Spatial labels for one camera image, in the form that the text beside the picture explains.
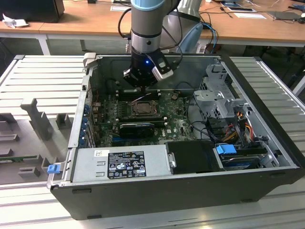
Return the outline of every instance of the sticker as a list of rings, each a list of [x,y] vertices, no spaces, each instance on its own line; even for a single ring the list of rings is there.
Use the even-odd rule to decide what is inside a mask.
[[[94,151],[94,156],[108,156],[110,150],[105,149],[105,150],[95,150]]]
[[[2,160],[0,161],[0,164],[6,164],[6,163],[13,163],[12,160]]]
[[[146,176],[144,151],[109,153],[109,150],[96,150],[95,152],[97,151],[98,155],[104,155],[105,152],[101,151],[107,151],[109,179]]]

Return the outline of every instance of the motherboard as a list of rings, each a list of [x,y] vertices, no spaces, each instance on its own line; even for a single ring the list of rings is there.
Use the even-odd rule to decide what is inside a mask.
[[[185,101],[174,91],[106,95],[93,104],[97,147],[195,140]]]

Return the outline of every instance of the white cable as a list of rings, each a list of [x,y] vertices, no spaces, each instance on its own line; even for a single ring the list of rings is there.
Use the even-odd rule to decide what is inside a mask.
[[[250,4],[253,5],[253,6],[261,7],[261,6],[256,5],[255,3],[251,2],[251,1],[246,1],[246,2],[247,2],[247,3],[250,3]]]
[[[275,3],[272,4],[272,6],[270,6],[270,8],[272,8],[276,3],[278,3],[280,0],[277,0]]]

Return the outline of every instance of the smartphone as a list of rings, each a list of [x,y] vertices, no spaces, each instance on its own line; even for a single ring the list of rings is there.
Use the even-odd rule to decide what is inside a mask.
[[[239,7],[227,7],[230,11],[239,11],[239,12],[256,12],[251,8],[239,8]]]

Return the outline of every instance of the computer case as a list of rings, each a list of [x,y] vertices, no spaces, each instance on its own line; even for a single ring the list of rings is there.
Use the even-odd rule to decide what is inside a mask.
[[[2,14],[13,19],[56,23],[65,8],[63,0],[1,0]]]

